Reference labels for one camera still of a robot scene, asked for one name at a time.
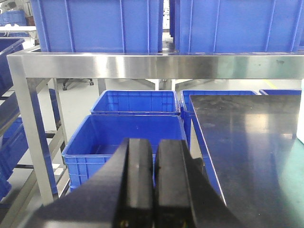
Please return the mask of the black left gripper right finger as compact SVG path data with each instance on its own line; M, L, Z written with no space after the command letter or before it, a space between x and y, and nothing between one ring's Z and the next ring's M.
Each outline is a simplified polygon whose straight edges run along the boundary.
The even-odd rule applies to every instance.
M242 228L183 140L161 140L155 160L157 228Z

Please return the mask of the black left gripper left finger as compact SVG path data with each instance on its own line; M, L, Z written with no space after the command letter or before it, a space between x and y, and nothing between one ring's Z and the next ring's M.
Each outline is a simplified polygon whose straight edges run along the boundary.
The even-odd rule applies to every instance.
M125 138L89 180L36 210L23 227L150 228L152 211L151 145Z

